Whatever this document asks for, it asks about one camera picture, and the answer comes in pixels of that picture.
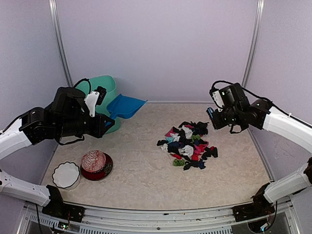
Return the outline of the blue hand brush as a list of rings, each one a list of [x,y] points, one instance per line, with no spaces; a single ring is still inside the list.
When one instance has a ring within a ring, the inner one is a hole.
[[[212,107],[208,107],[206,112],[207,112],[207,114],[208,114],[208,116],[209,116],[209,118],[211,120],[211,123],[215,124],[215,120],[214,120],[214,113],[215,113],[215,111],[214,111],[214,109]]]

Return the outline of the blue plastic dustpan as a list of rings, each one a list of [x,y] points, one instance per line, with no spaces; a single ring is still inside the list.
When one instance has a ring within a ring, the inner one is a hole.
[[[133,117],[146,102],[147,100],[119,94],[107,105],[106,110],[109,112],[111,119],[116,119],[117,117],[129,119]]]

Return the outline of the teal plastic waste bin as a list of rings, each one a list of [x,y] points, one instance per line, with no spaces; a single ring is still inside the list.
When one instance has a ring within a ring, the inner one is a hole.
[[[94,78],[89,78],[91,84],[91,90],[95,91],[98,86],[106,89],[107,93],[101,105],[96,106],[96,113],[105,114],[107,116],[110,113],[107,111],[107,105],[117,97],[116,82],[111,76],[99,76]],[[83,91],[85,95],[89,93],[89,83],[87,81],[82,81],[76,86],[77,89]],[[112,126],[105,134],[110,134],[117,131],[120,128],[120,118],[115,119],[115,124]]]

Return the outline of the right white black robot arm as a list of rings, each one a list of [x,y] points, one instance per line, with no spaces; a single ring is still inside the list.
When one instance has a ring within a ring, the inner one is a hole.
[[[265,97],[256,97],[250,103],[245,95],[248,92],[239,83],[227,82],[227,86],[217,89],[213,85],[209,91],[216,109],[208,108],[207,114],[214,129],[239,126],[241,131],[253,126],[278,134],[301,146],[308,152],[312,151],[312,126],[290,113],[286,113]],[[269,204],[279,199],[296,194],[312,185],[312,161],[309,159],[301,168],[282,179],[261,187],[253,197],[249,211],[253,216],[260,216],[268,209]]]

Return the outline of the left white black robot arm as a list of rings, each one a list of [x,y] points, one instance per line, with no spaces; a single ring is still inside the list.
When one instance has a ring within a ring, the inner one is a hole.
[[[85,94],[74,87],[59,87],[51,104],[36,107],[14,119],[0,133],[0,157],[34,146],[46,139],[54,139],[59,145],[63,137],[77,137],[83,141],[85,135],[101,138],[115,124],[115,120],[96,112],[106,96],[106,90],[98,87]],[[68,213],[60,191],[55,186],[30,183],[0,172],[0,192],[4,195],[29,201],[46,207],[62,217]]]

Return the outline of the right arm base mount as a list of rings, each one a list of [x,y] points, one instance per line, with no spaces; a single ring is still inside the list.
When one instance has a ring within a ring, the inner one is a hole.
[[[252,196],[252,202],[244,205],[237,205],[232,208],[236,222],[245,221],[273,214],[275,208],[265,197],[264,192],[269,183],[263,185],[257,193]]]

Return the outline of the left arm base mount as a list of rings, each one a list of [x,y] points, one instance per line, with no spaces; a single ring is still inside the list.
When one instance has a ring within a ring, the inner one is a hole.
[[[55,186],[47,185],[46,188],[50,193],[50,201],[46,206],[43,206],[41,211],[43,214],[68,221],[82,222],[84,207],[65,203],[59,189]]]

